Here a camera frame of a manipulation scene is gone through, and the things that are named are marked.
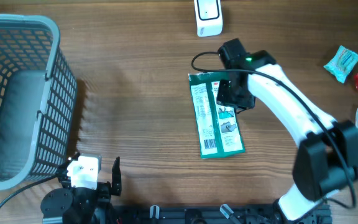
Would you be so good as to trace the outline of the green 3M package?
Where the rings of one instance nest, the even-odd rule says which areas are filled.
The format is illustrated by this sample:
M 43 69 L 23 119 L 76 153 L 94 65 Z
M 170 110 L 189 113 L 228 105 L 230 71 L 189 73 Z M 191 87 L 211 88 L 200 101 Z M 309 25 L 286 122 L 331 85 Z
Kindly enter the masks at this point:
M 189 74 L 191 100 L 200 141 L 200 158 L 217 159 L 244 153 L 241 132 L 234 108 L 217 104 L 225 73 Z

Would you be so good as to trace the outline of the light green wipes pack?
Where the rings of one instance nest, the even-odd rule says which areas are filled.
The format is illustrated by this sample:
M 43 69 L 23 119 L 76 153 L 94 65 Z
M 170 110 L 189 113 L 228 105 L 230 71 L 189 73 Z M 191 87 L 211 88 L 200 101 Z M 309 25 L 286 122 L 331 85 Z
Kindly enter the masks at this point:
M 324 66 L 339 83 L 344 84 L 358 63 L 358 54 L 340 45 L 335 56 Z

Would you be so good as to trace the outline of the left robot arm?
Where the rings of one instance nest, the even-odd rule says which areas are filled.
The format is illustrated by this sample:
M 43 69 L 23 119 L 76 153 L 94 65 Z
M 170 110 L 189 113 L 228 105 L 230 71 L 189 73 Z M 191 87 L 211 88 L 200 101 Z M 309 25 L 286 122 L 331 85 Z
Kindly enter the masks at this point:
M 112 223 L 121 224 L 122 218 L 111 204 L 112 196 L 120 196 L 122 180 L 120 158 L 112 165 L 110 182 L 100 182 L 101 156 L 75 154 L 57 171 L 62 185 L 49 192 L 40 209 L 43 223 Z

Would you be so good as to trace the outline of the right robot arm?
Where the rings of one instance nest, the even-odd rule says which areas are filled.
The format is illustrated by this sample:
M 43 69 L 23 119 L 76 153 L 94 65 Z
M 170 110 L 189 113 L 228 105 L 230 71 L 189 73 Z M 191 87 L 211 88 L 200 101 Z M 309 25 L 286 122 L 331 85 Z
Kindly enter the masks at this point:
M 287 78 L 266 51 L 247 53 L 240 47 L 218 50 L 229 78 L 221 80 L 217 100 L 243 112 L 263 102 L 287 128 L 298 151 L 294 184 L 271 205 L 251 205 L 244 221 L 323 223 L 328 202 L 353 209 L 358 181 L 358 130 L 352 121 L 337 121 L 313 104 Z

